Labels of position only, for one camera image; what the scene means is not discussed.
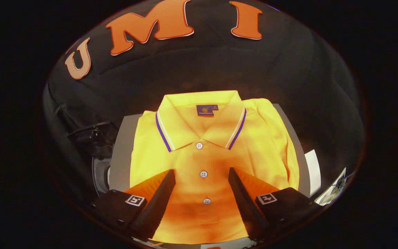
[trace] orange letter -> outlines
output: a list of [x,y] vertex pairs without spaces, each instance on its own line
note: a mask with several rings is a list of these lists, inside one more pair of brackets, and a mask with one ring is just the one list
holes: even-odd
[[87,43],[90,38],[85,39],[76,50],[81,53],[82,67],[76,68],[75,61],[73,60],[73,55],[75,52],[71,53],[65,60],[65,65],[67,66],[68,72],[73,77],[73,79],[79,80],[88,74],[90,67],[92,66],[92,61],[90,60],[90,55],[88,54]]
[[262,11],[246,3],[229,3],[237,9],[237,26],[231,29],[231,33],[237,37],[260,40],[262,34],[259,33],[259,14]]
[[187,24],[185,5],[190,0],[165,0],[156,4],[146,17],[134,13],[127,13],[118,17],[106,28],[112,30],[112,55],[119,55],[133,47],[132,41],[127,41],[127,32],[133,38],[144,44],[156,22],[159,30],[154,37],[159,40],[191,35],[194,30]]

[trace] white stripe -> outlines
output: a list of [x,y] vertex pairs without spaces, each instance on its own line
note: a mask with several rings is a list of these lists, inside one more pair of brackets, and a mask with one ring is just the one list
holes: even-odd
[[164,124],[162,123],[161,115],[160,115],[160,113],[159,113],[159,110],[158,110],[158,118],[159,118],[159,123],[161,123],[162,129],[164,130],[164,133],[165,133],[165,135],[167,136],[167,139],[169,139],[169,142],[170,142],[170,144],[172,145],[172,150],[176,150],[176,149],[174,148],[173,143],[171,142],[171,139],[170,139],[170,137],[169,137],[167,131],[165,130]]
[[227,145],[225,145],[225,148],[228,147],[228,144],[229,144],[229,142],[231,141],[231,138],[234,136],[235,132],[237,131],[237,128],[239,127],[240,121],[242,120],[242,117],[243,117],[243,115],[244,115],[244,111],[245,111],[245,106],[244,106],[243,109],[242,109],[242,114],[240,115],[239,123],[237,123],[237,126],[236,126],[236,128],[234,129],[234,132],[231,134],[231,137],[229,137],[228,143],[227,143]]

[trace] polo shirt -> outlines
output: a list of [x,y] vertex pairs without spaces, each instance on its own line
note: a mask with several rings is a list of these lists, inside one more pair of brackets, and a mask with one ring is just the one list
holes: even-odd
[[156,112],[145,111],[136,128],[130,186],[170,169],[176,181],[152,240],[203,244],[248,236],[228,181],[230,167],[275,190],[298,189],[294,146],[269,100],[242,101],[235,90],[180,93],[165,95]]

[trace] white paper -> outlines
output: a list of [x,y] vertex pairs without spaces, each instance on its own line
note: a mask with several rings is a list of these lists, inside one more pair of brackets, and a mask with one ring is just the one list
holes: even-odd
[[337,179],[333,182],[332,186],[330,186],[329,188],[327,188],[327,189],[325,190],[325,192],[323,192],[323,194],[321,194],[319,197],[317,197],[317,199],[316,199],[314,202],[316,202],[316,203],[319,204],[319,205],[327,205],[327,204],[330,204],[331,201],[326,202],[326,203],[321,203],[321,201],[322,201],[322,199],[323,199],[325,196],[328,196],[328,195],[330,195],[330,194],[333,192],[334,188],[336,187],[336,186],[333,186],[333,185],[336,185],[337,182],[339,181],[339,179],[342,178],[342,177],[344,177],[345,174],[346,174],[346,168],[344,168],[344,169],[342,170],[342,173],[341,173],[341,174],[337,177]]
[[312,150],[305,154],[308,172],[310,173],[310,196],[316,193],[322,185],[320,176],[319,161],[317,160],[316,151]]

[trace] shirt button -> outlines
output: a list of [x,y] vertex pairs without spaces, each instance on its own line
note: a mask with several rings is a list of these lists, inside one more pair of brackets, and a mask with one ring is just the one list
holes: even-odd
[[205,170],[200,172],[200,177],[205,178],[208,176],[208,172],[206,172]]

